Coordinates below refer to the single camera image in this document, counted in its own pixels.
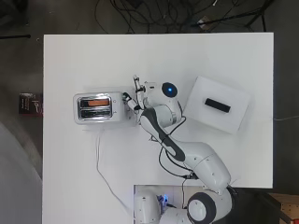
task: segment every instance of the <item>black cable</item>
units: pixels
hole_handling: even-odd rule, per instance
[[[184,178],[184,179],[185,179],[185,177],[184,177],[183,175],[176,175],[176,174],[170,172],[169,170],[167,170],[167,169],[162,165],[162,163],[161,163],[161,154],[162,154],[163,149],[164,149],[164,147],[161,147],[160,154],[159,154],[159,163],[160,163],[161,167],[162,167],[165,171],[167,171],[170,175],[174,175],[174,176],[181,177],[181,178]]]
[[[99,5],[101,0],[97,0],[96,4],[95,4],[95,7],[94,7],[94,19],[96,21],[96,23],[101,27],[101,29],[106,33],[108,34],[108,32],[104,29],[104,27],[101,25],[101,23],[99,22],[99,20],[97,19],[96,17],[96,11],[97,11],[97,6]]]
[[[182,116],[182,118],[184,118],[185,120],[183,120],[180,124],[178,124],[177,127],[174,128],[168,135],[171,135],[173,132],[176,131],[177,128],[179,128],[183,123],[186,122],[187,118],[185,116]]]
[[[194,12],[194,13],[193,13],[193,16],[196,15],[196,14],[198,14],[198,13],[201,13],[201,12],[207,10],[207,9],[210,8],[210,7],[213,7],[214,2],[215,2],[215,0],[212,0],[212,2],[211,2],[208,6],[202,8],[202,9],[196,11],[196,12]]]
[[[153,24],[153,23],[150,23],[147,18],[145,18],[140,12],[138,12],[137,10],[134,10],[134,9],[129,9],[128,7],[126,8],[120,8],[118,6],[115,6],[119,11],[126,11],[129,15],[130,15],[130,18],[132,18],[135,22],[137,23],[140,23],[140,24],[143,24],[143,25],[147,25],[148,26],[148,34],[150,33],[150,25]],[[142,19],[145,21],[139,21],[137,20],[132,14],[131,12],[135,12],[137,13],[140,17],[142,17]]]
[[[182,193],[183,193],[183,203],[182,203],[182,205],[181,205],[181,208],[182,208],[182,209],[184,209],[184,204],[185,204],[184,184],[185,184],[186,180],[187,180],[187,179],[185,179],[185,180],[183,181],[183,183],[181,184],[181,191],[182,191]]]
[[[128,26],[130,27],[130,29],[132,30],[133,34],[135,33],[135,31],[133,30],[131,24],[129,23],[129,21],[125,18],[125,16],[118,10],[118,6],[116,5],[115,0],[112,2],[113,0],[110,0],[111,5],[121,14],[121,16],[123,17],[123,19],[125,20],[125,22],[128,24]]]
[[[178,127],[180,127],[183,123],[185,123],[186,122],[186,120],[187,120],[187,118],[185,117],[185,116],[182,116],[185,120],[183,120],[179,125],[177,125],[168,135],[171,135]],[[160,163],[160,165],[162,166],[162,168],[164,168],[169,174],[171,174],[171,175],[175,175],[174,173],[172,173],[172,172],[170,172],[169,170],[167,170],[163,165],[162,165],[162,163],[161,163],[161,155],[162,155],[162,151],[163,151],[163,149],[164,149],[164,147],[162,147],[161,148],[161,151],[160,151],[160,154],[159,154],[159,163]],[[167,152],[167,150],[165,150],[165,154],[166,154],[166,156],[167,156],[167,158],[172,162],[172,163],[174,163],[176,166],[178,166],[178,167],[180,167],[180,168],[182,168],[182,169],[184,169],[184,170],[188,170],[188,171],[191,171],[192,172],[192,170],[190,170],[190,169],[188,169],[188,168],[185,168],[185,167],[183,167],[183,166],[181,166],[181,165],[179,165],[179,164],[177,164],[177,163],[175,163],[173,160],[171,160],[170,159],[170,157],[169,157],[169,155],[168,155],[168,152]],[[178,176],[178,177],[182,177],[182,178],[185,178],[186,177],[186,175],[175,175],[175,176]]]
[[[174,161],[171,159],[171,157],[169,156],[169,152],[168,152],[167,150],[165,151],[165,154],[166,154],[167,158],[168,158],[173,164],[175,164],[176,166],[178,166],[178,167],[181,168],[181,169],[184,169],[184,170],[187,170],[187,171],[191,171],[191,172],[192,172],[191,169],[189,169],[189,168],[187,168],[187,167],[184,167],[184,166],[181,166],[181,165],[177,164],[176,162],[174,162]]]
[[[129,34],[130,29],[132,28],[132,26],[131,26],[132,16],[131,16],[130,13],[128,13],[128,14],[129,14],[130,19],[129,19],[129,25],[128,25],[128,31],[127,31],[127,34]]]

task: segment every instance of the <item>small object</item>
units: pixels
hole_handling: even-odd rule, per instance
[[[215,7],[217,3],[218,3],[218,0],[215,0],[215,2],[213,3],[213,7]]]
[[[211,24],[203,24],[201,25],[200,23],[202,22],[207,22],[207,21],[211,21],[207,16],[204,16],[202,19],[200,19],[197,23],[199,24],[199,27],[204,30],[207,31],[211,28],[212,23]]]
[[[19,114],[29,117],[43,117],[42,93],[20,93]]]
[[[120,91],[83,93],[74,97],[77,124],[125,121],[130,119],[128,111]]]
[[[209,106],[211,106],[215,109],[219,109],[220,111],[223,111],[225,113],[230,112],[230,109],[231,109],[230,106],[224,105],[220,102],[214,101],[214,100],[209,99],[209,98],[206,99],[205,105],[209,105]]]

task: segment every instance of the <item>power cable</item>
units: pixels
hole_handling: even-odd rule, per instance
[[[182,202],[182,205],[181,205],[181,208],[182,208],[182,209],[184,209],[184,204],[185,204],[184,184],[185,184],[186,180],[187,180],[187,179],[185,179],[185,180],[183,181],[183,183],[181,184],[181,191],[182,191],[182,193],[183,193],[183,202]]]
[[[95,7],[94,7],[94,19],[96,21],[96,23],[101,27],[101,29],[106,33],[108,34],[108,32],[106,31],[106,29],[102,26],[102,24],[99,22],[99,20],[97,19],[97,16],[96,16],[96,12],[97,12],[97,6],[99,5],[101,0],[97,0],[96,4],[95,4]]]
[[[123,19],[125,20],[125,22],[128,24],[128,26],[130,27],[130,29],[132,30],[133,34],[135,33],[135,31],[133,30],[131,24],[129,23],[129,21],[125,18],[125,16],[121,13],[120,10],[118,10],[118,6],[116,5],[115,0],[110,0],[111,5],[121,14],[121,16],[123,17]]]

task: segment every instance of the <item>wire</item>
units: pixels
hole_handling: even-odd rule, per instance
[[[129,23],[129,21],[125,18],[125,16],[121,13],[121,11],[119,10],[118,6],[116,5],[115,0],[110,0],[111,5],[115,8],[115,10],[117,10],[121,16],[123,17],[123,19],[125,20],[125,22],[128,24],[128,26],[130,27],[130,29],[132,30],[133,34],[135,33],[135,31],[133,30],[131,24]]]
[[[106,33],[108,34],[108,32],[104,29],[104,27],[101,25],[101,23],[99,22],[99,20],[97,19],[96,17],[96,11],[97,11],[97,6],[99,5],[101,0],[97,0],[96,4],[95,4],[95,7],[94,7],[94,19],[96,21],[96,23],[101,27],[101,29]]]
[[[182,117],[185,118],[185,120],[183,120],[179,125],[177,125],[177,126],[176,126],[176,127],[175,127],[175,128],[168,134],[168,135],[171,135],[171,134],[172,134],[178,127],[180,127],[183,123],[185,123],[185,121],[187,120],[187,118],[186,118],[185,116],[182,116]],[[160,154],[159,154],[159,163],[160,163],[160,165],[162,166],[162,168],[165,169],[170,175],[174,175],[174,176],[177,176],[177,177],[185,178],[184,175],[176,175],[176,174],[170,172],[169,170],[167,170],[167,169],[162,165],[162,163],[161,163],[161,155],[162,155],[162,151],[163,151],[163,149],[165,149],[165,148],[162,147],[161,150],[160,150]],[[175,163],[173,160],[171,160],[170,157],[169,157],[169,155],[168,155],[168,152],[167,152],[166,149],[165,149],[165,154],[166,154],[167,158],[168,158],[173,164],[175,164],[176,166],[178,166],[178,167],[180,167],[180,168],[182,168],[182,169],[184,169],[184,170],[188,170],[188,171],[191,171],[191,172],[192,172],[192,170],[190,170],[190,169],[188,169],[188,168],[185,168],[185,167],[183,167],[183,166],[181,166],[181,165]]]
[[[106,185],[108,186],[111,194],[114,196],[114,198],[119,201],[119,203],[121,204],[122,208],[125,210],[125,212],[130,216],[132,217],[134,220],[135,218],[132,216],[132,211],[131,209],[125,205],[122,200],[114,193],[113,189],[111,188],[111,186],[109,185],[109,183],[107,182],[107,180],[105,179],[105,177],[103,176],[103,174],[101,173],[100,171],[100,168],[99,168],[99,161],[100,161],[100,143],[101,143],[101,135],[104,133],[105,130],[103,130],[102,133],[99,133],[97,139],[96,139],[96,170],[97,170],[97,173],[102,177],[102,179],[105,181]]]
[[[186,180],[187,180],[187,179],[185,179],[185,180],[183,181],[183,183],[181,184],[181,191],[182,191],[182,193],[183,193],[183,203],[182,203],[182,205],[181,205],[181,208],[182,208],[182,209],[184,209],[184,204],[185,204],[184,184],[185,184]]]
[[[169,156],[169,152],[168,152],[167,150],[165,151],[165,154],[166,154],[167,158],[168,158],[173,164],[175,164],[176,166],[178,166],[179,168],[182,168],[182,169],[184,169],[184,170],[188,170],[188,171],[192,171],[191,169],[188,169],[187,167],[181,166],[181,165],[177,164],[176,162],[174,162],[174,161],[170,158],[170,156]]]
[[[168,135],[171,135],[173,132],[176,131],[177,128],[179,128],[183,123],[186,122],[187,118],[185,116],[182,116],[185,120],[183,120],[176,128],[174,128]]]
[[[284,120],[288,120],[288,119],[299,119],[299,116],[293,116],[293,117],[288,117],[288,118],[284,118],[284,119],[273,119],[274,121],[284,121]]]
[[[164,147],[161,147],[160,154],[159,154],[159,163],[160,163],[161,167],[162,167],[165,171],[167,171],[170,175],[174,175],[174,176],[181,177],[181,178],[184,178],[184,179],[185,179],[185,177],[184,177],[183,175],[176,175],[176,174],[170,172],[169,170],[167,170],[167,169],[162,165],[162,163],[161,163],[161,154],[162,154],[163,149],[164,149]]]

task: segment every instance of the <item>dark floor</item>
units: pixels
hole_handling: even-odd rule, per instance
[[[27,25],[6,25],[0,29],[0,35],[30,34],[31,39],[0,40],[0,121],[18,125],[30,136],[40,155],[42,155],[42,119],[20,118],[18,115],[18,95],[20,92],[43,91],[43,35],[46,34],[103,34],[104,31],[94,19],[94,7],[97,0],[29,0],[26,17]],[[160,12],[149,2],[152,18],[159,18]],[[159,1],[164,8],[165,1]],[[196,10],[209,5],[211,0],[202,0]],[[240,7],[233,8],[228,15],[251,11],[263,1],[248,0]],[[231,0],[219,0],[215,7],[199,13],[191,22],[197,22],[203,16],[211,19],[222,18],[232,7]],[[275,33],[274,84],[275,118],[286,118],[299,115],[299,1],[276,0],[265,13],[267,30]],[[142,5],[140,11],[147,18],[148,11]],[[186,10],[178,6],[180,17],[186,17]],[[111,34],[131,33],[127,23],[109,1],[101,0],[97,8],[97,18]],[[250,32],[249,29],[236,26],[246,23],[250,18],[217,24],[212,33]],[[146,34],[148,27],[132,21],[137,34]],[[263,30],[261,20],[257,20],[252,29]],[[165,27],[151,25],[152,34],[165,33]],[[182,33],[199,33],[198,28],[189,26],[181,29]],[[13,125],[8,127],[19,140],[23,133],[18,133]],[[274,130],[274,191],[280,193],[299,194],[299,119],[276,121]]]

